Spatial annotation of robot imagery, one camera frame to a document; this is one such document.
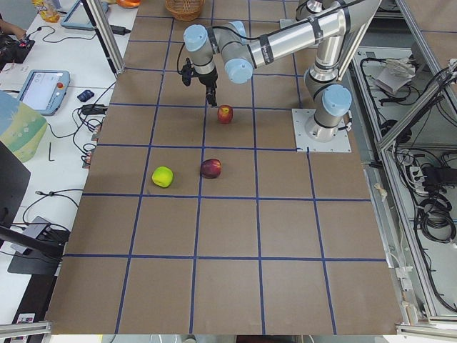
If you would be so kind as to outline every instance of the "wicker basket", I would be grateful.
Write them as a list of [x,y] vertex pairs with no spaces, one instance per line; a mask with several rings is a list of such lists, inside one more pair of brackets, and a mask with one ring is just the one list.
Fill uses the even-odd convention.
[[165,0],[165,7],[175,19],[192,21],[197,19],[203,9],[205,0]]

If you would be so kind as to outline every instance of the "tablet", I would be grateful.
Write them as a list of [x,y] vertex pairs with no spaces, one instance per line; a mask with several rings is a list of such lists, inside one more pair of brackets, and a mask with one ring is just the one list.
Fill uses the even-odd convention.
[[18,99],[44,116],[60,107],[70,84],[70,73],[62,70],[32,70]]
[[[108,3],[101,2],[101,7],[105,11],[108,11]],[[81,0],[75,2],[71,7],[70,11],[66,14],[65,18],[60,21],[60,24],[67,29],[76,29],[76,30],[87,30],[93,31],[94,28],[87,16],[86,10],[84,9]]]

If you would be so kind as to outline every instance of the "white desk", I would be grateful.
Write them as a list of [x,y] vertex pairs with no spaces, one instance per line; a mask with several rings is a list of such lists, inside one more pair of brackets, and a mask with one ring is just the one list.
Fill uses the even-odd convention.
[[[63,8],[69,8],[73,3],[74,0],[61,0]],[[136,9],[127,10],[113,5],[110,6],[107,18],[110,24],[131,29],[136,12]],[[27,31],[33,32],[42,25],[55,28],[56,33],[48,38],[53,41],[65,36],[90,37],[94,35],[92,31],[69,30],[64,29],[60,24],[46,23],[39,16],[35,18]],[[48,32],[50,32],[49,28],[43,28],[42,31],[31,36],[32,39],[36,40],[35,46],[24,64],[16,64],[12,69],[0,73],[0,89],[19,90],[32,69],[68,70],[71,83],[61,108],[54,116],[46,118],[56,135],[63,136],[76,129],[71,113],[75,108],[82,105],[76,96],[84,89],[91,89],[95,93],[95,96],[87,102],[91,103],[115,81],[115,78],[97,37],[91,41],[69,39],[61,43],[50,44],[41,40]],[[116,42],[123,55],[128,40],[129,35],[116,36]],[[6,70],[10,66],[7,64],[4,69]],[[99,103],[108,104],[111,95],[112,90],[109,90]],[[83,126],[76,135],[76,143],[83,146],[90,141],[91,133]],[[49,161],[49,142],[51,142],[51,158],[54,161]],[[31,180],[15,222],[22,222],[22,213],[25,208],[40,197],[35,194],[36,190],[49,192],[60,189],[82,189],[84,187],[88,171],[81,168],[80,156],[81,152],[73,145],[71,137],[57,139],[49,129],[46,131],[35,156],[25,163],[25,166],[31,171]],[[69,192],[66,195],[79,202],[81,192]],[[32,207],[28,211],[26,219],[31,221],[36,215],[71,229],[76,215],[76,207],[67,199],[48,197]],[[13,254],[14,250],[9,245],[6,242],[1,250]],[[10,261],[11,257],[0,254],[0,324],[11,324],[30,280],[30,275],[8,273],[6,270]]]
[[[106,17],[110,24],[131,29],[136,12],[136,9],[123,9],[120,6],[112,5],[109,7]],[[31,33],[43,25],[51,26],[56,30],[55,34],[46,38],[49,41],[58,41],[64,37],[91,38],[95,34],[94,31],[65,29],[60,23],[47,23],[40,16],[37,16],[31,23],[27,33]],[[70,85],[77,87],[106,88],[115,81],[97,37],[90,41],[67,39],[55,44],[42,41],[43,37],[51,32],[49,27],[44,27],[30,36],[36,41],[35,46],[23,64],[16,64],[10,70],[7,70],[11,66],[10,64],[5,66],[5,71],[0,73],[0,89],[20,87],[32,69],[67,70],[71,75]],[[124,55],[129,35],[115,35],[115,38],[121,54]]]

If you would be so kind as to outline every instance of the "red apple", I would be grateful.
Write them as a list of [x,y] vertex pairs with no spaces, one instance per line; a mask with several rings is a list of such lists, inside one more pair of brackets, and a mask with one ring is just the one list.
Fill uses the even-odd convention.
[[233,118],[233,107],[229,105],[221,105],[217,109],[217,119],[221,124],[230,124]]
[[222,165],[218,159],[207,159],[200,166],[200,175],[207,179],[215,179],[221,174]]

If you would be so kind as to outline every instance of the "yellow bottle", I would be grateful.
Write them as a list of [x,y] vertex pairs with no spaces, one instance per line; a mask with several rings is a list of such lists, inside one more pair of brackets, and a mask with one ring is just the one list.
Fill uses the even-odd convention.
[[56,8],[52,4],[52,0],[31,0],[35,5],[36,10],[40,13],[41,18],[49,23],[56,23],[59,21],[60,16]]

